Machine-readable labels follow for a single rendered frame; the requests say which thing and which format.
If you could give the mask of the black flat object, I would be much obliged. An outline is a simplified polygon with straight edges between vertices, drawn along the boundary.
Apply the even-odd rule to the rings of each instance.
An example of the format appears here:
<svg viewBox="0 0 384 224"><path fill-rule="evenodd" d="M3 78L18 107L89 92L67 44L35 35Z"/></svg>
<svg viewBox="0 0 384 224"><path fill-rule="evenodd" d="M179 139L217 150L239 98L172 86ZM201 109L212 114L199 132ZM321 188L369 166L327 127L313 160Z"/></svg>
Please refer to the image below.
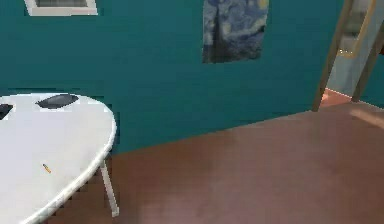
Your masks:
<svg viewBox="0 0 384 224"><path fill-rule="evenodd" d="M13 106L10 104L0 104L0 120L3 120L12 109Z"/></svg>

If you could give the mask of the blue starry night painting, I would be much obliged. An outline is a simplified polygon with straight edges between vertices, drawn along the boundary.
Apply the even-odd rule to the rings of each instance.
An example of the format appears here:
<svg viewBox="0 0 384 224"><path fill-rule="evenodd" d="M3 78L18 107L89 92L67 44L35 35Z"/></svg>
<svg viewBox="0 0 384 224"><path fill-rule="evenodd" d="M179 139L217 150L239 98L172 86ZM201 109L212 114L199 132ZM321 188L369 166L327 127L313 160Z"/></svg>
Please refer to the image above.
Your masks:
<svg viewBox="0 0 384 224"><path fill-rule="evenodd" d="M268 11L269 0L204 0L202 62L258 59Z"/></svg>

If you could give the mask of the white round table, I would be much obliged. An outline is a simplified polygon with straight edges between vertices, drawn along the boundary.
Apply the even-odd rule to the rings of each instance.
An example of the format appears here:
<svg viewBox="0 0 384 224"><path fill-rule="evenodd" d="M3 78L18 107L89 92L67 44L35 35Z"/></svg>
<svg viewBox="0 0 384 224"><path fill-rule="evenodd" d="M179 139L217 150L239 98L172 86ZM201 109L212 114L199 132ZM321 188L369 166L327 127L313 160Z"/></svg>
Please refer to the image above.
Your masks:
<svg viewBox="0 0 384 224"><path fill-rule="evenodd" d="M42 224L96 172L102 173L112 215L119 215L106 166L117 129L114 113L77 94L62 108L37 105L58 94L68 93L0 97L0 104L13 106L0 120L0 224Z"/></svg>

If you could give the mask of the black oval dish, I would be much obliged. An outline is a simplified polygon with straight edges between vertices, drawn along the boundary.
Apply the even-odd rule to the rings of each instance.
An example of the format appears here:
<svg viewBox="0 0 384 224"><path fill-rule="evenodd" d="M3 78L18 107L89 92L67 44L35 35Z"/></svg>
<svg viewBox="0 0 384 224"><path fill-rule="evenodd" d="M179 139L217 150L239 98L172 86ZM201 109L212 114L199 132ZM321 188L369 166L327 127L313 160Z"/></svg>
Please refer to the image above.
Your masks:
<svg viewBox="0 0 384 224"><path fill-rule="evenodd" d="M58 94L44 100L38 101L37 105L45 109L58 109L70 105L78 100L76 95Z"/></svg>

